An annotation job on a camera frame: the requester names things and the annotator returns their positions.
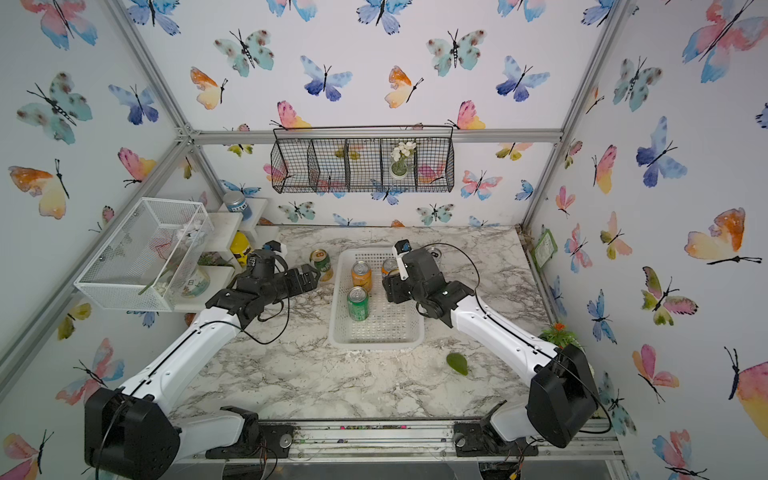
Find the orange yellow soda can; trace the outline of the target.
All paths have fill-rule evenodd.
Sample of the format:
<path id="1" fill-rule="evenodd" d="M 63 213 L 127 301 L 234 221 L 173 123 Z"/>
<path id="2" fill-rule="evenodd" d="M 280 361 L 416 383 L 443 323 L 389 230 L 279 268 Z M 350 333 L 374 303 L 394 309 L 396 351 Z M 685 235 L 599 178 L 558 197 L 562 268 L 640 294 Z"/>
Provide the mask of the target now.
<path id="1" fill-rule="evenodd" d="M 355 287 L 361 287 L 367 293 L 372 291 L 372 270 L 367 262 L 363 260 L 355 261 L 351 268 L 351 277 Z"/>

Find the white plastic perforated basket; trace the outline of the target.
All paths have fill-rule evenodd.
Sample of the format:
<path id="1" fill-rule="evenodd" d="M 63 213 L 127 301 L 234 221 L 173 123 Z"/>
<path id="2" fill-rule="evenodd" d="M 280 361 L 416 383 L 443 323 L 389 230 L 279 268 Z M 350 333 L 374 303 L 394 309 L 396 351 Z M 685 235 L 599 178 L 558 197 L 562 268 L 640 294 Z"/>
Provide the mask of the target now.
<path id="1" fill-rule="evenodd" d="M 335 268 L 329 341 L 347 350 L 399 350 L 419 346 L 425 336 L 423 318 L 412 301 L 390 303 L 382 286 L 382 265 L 393 258 L 389 247 L 343 251 Z M 371 270 L 372 290 L 367 294 L 368 316 L 357 320 L 349 314 L 349 293 L 354 288 L 353 266 L 362 261 Z"/>

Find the white silver tall can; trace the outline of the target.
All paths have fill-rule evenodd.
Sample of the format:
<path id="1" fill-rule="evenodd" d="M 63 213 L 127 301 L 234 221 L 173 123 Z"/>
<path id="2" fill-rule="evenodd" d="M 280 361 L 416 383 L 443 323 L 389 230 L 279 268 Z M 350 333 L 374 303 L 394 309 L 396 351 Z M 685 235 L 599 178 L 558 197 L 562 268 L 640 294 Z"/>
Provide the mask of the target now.
<path id="1" fill-rule="evenodd" d="M 426 250 L 434 258 L 435 261 L 439 261 L 442 258 L 442 251 L 437 246 L 427 246 Z"/>

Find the green gold-top beer can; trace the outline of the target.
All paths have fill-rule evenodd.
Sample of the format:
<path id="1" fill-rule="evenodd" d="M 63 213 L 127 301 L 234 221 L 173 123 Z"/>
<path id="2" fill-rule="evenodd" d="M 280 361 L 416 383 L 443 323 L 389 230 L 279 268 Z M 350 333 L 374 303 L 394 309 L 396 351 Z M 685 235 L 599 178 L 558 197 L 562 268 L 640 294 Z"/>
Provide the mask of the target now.
<path id="1" fill-rule="evenodd" d="M 309 257 L 310 263 L 320 273 L 320 281 L 328 282 L 333 278 L 334 272 L 328 252 L 324 249 L 313 250 Z"/>

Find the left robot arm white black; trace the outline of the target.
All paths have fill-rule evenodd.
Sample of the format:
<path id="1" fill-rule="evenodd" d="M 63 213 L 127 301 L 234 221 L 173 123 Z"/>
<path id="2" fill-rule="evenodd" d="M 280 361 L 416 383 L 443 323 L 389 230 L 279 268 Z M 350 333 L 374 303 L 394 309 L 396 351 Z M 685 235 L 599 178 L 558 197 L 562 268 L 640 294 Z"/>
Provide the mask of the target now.
<path id="1" fill-rule="evenodd" d="M 178 424 L 169 415 L 202 368 L 267 306 L 279 304 L 289 313 L 291 298 L 315 290 L 320 277 L 311 264 L 289 267 L 278 242 L 252 252 L 245 270 L 206 302 L 163 353 L 120 387 L 102 387 L 87 400 L 84 460 L 94 475 L 160 479 L 176 461 L 211 450 L 264 454 L 253 412 L 227 407 Z"/>

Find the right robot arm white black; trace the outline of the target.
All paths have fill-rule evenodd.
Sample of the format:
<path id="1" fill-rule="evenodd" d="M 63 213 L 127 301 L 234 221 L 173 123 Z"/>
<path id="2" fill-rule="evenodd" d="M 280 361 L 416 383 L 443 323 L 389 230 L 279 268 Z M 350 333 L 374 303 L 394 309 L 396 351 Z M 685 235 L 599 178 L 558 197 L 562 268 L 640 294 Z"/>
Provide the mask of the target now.
<path id="1" fill-rule="evenodd" d="M 421 316 L 478 341 L 528 383 L 526 403 L 503 403 L 486 417 L 492 439 L 539 437 L 564 448 L 584 431 L 601 403 L 583 350 L 527 332 L 482 300 L 476 288 L 447 281 L 427 248 L 401 240 L 392 252 L 398 270 L 382 280 L 389 302 L 413 301 Z"/>

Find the orange Fanta can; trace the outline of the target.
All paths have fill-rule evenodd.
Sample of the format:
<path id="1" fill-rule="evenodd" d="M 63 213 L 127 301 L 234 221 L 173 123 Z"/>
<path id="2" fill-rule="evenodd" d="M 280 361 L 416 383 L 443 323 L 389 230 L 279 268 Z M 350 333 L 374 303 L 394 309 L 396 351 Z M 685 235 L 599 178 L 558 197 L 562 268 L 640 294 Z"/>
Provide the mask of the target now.
<path id="1" fill-rule="evenodd" d="M 397 274 L 399 272 L 399 266 L 397 260 L 394 257 L 387 258 L 381 265 L 382 277 L 386 278 L 390 274 Z"/>

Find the green soda can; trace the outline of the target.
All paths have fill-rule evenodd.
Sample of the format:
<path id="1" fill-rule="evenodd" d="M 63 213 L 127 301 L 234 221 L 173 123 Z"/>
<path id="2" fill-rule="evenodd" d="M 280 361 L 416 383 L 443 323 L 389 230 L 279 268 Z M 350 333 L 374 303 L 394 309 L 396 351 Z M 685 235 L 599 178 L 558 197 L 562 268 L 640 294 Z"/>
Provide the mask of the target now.
<path id="1" fill-rule="evenodd" d="M 369 296 L 362 286 L 354 286 L 347 295 L 349 317 L 356 322 L 365 321 L 369 317 Z"/>

